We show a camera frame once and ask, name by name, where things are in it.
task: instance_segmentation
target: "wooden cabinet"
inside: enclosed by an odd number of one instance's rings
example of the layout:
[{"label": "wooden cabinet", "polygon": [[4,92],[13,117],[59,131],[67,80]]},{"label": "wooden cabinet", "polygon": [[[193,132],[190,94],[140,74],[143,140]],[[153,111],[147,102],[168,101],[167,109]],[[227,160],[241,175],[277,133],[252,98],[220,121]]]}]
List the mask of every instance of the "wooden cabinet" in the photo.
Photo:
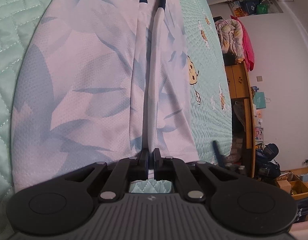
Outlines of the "wooden cabinet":
[{"label": "wooden cabinet", "polygon": [[253,100],[245,64],[226,66],[225,72],[232,101],[243,101],[245,111],[245,147],[242,152],[242,165],[254,177],[255,171],[255,126]]},{"label": "wooden cabinet", "polygon": [[230,90],[230,98],[236,98],[233,70],[231,67],[225,67],[225,72],[227,76],[227,84],[229,85],[229,90]]},{"label": "wooden cabinet", "polygon": [[243,64],[232,66],[236,98],[249,97],[248,77],[246,76],[244,68]]}]

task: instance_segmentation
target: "pink cloth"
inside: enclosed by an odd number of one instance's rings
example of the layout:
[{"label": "pink cloth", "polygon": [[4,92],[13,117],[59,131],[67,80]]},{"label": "pink cloth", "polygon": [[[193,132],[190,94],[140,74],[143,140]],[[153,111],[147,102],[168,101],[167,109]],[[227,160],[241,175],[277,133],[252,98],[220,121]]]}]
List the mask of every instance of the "pink cloth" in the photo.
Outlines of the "pink cloth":
[{"label": "pink cloth", "polygon": [[255,62],[255,56],[254,56],[252,43],[250,42],[248,33],[247,33],[243,23],[237,17],[234,17],[234,16],[231,15],[231,18],[233,20],[239,21],[239,23],[241,24],[241,27],[243,29],[243,49],[244,49],[246,68],[247,68],[247,71],[252,71],[254,69],[254,62]]}]

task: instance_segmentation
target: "cardboard box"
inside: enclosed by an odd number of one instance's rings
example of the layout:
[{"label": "cardboard box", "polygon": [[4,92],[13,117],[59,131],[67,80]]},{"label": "cardboard box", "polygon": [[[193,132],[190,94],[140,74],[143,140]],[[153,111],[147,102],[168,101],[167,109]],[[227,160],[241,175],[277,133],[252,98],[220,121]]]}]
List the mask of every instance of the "cardboard box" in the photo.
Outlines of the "cardboard box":
[{"label": "cardboard box", "polygon": [[290,193],[292,185],[287,180],[279,180],[276,183],[280,189],[285,190],[288,194]]}]

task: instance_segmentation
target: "mint green quilted bedspread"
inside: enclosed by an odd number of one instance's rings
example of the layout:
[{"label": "mint green quilted bedspread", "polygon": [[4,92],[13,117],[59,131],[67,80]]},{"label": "mint green quilted bedspread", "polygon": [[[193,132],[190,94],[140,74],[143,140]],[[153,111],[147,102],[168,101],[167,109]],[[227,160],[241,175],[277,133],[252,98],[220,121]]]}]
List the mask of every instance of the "mint green quilted bedspread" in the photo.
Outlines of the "mint green quilted bedspread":
[{"label": "mint green quilted bedspread", "polygon": [[[10,164],[10,119],[15,84],[27,46],[50,2],[0,0],[0,240],[7,239],[13,232],[5,215],[5,207],[14,193]],[[200,159],[215,163],[211,141],[216,139],[221,152],[228,154],[232,138],[230,97],[221,49],[206,0],[180,2],[191,61],[200,72],[211,74],[210,79],[201,82],[198,76],[198,83],[191,90],[193,136]],[[208,50],[201,29],[206,36]],[[200,100],[205,101],[205,107],[198,105],[196,92]],[[171,183],[148,180],[132,184],[130,190],[135,193],[166,193],[171,190]]]}]

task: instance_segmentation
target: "metal rivet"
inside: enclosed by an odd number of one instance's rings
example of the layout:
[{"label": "metal rivet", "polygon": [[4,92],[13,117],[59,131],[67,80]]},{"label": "metal rivet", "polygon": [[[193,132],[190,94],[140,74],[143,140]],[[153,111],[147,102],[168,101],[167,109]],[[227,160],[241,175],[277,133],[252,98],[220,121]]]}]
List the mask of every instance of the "metal rivet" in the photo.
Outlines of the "metal rivet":
[{"label": "metal rivet", "polygon": [[102,199],[114,199],[116,197],[116,194],[112,191],[104,191],[101,193],[100,197]]},{"label": "metal rivet", "polygon": [[202,198],[204,196],[204,193],[199,190],[192,190],[188,192],[187,196],[190,198]]}]

